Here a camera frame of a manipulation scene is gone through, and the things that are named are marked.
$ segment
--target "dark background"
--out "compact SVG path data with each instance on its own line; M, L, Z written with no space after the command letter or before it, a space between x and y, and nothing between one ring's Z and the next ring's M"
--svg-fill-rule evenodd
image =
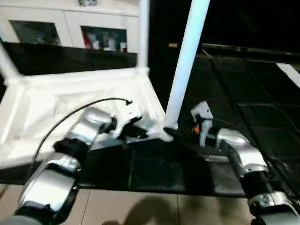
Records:
M191 0L151 0L151 53L179 53ZM300 53L299 6L288 0L211 0L202 43ZM178 43L177 49L168 43Z

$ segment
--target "black cable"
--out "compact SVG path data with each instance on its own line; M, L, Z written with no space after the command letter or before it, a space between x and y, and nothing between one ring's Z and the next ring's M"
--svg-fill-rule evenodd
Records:
M120 100L120 101L125 101L126 102L126 105L129 105L130 103L132 103L132 101L130 100L127 100L127 99L124 99L124 98L119 98L119 97L110 97L110 98L103 98L103 99L98 99L96 101L93 101L93 102L90 102L88 104L85 104L75 110L73 110L72 112L68 113L67 115L65 115L62 119L60 119L48 132L47 134L43 137L42 141L40 142L40 144L38 145L38 148L36 150L36 153L35 155L33 156L32 158L32 161L31 161L31 164L30 164L30 168L28 170L28 175L27 175L27 178L29 178L31 176L31 172L33 170L33 167L34 167L34 163L36 162L37 160L37 157L38 157L38 154L41 150L41 147L42 145L44 144L44 142L46 141L46 139L49 137L49 135L52 133L52 131L58 127L63 121L65 121L67 118L69 118L71 115L73 115L74 113L86 108L86 107L89 107L93 104L96 104L96 103L99 103L99 102L104 102L104 101L110 101L110 100Z

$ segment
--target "shelf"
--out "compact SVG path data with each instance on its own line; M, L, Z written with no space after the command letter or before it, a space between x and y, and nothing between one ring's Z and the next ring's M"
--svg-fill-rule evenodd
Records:
M0 0L0 6L139 15L139 0L98 0L98 5L89 7L80 6L78 0Z

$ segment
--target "white cabinet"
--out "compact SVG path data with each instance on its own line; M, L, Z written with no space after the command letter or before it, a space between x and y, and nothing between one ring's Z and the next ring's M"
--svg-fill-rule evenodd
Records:
M138 53L138 0L1 0L0 37L15 43L50 44Z
M93 39L100 42L100 49L107 48L108 44L105 42L112 38L116 51L120 50L120 43L126 43L128 52L138 52L137 16L85 12L65 12L65 15L74 47L85 48L84 35L90 40L91 34Z
M72 46L64 12L59 10L0 7L0 30L8 42L34 44L44 38L53 44Z

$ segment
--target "glass cabinet door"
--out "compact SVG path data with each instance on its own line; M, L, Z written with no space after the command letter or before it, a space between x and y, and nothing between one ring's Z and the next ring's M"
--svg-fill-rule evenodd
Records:
M21 43L60 45L55 24L52 22L9 21Z
M0 30L7 42L73 46L62 10L0 7Z
M81 26L81 31L86 48L127 52L126 30Z

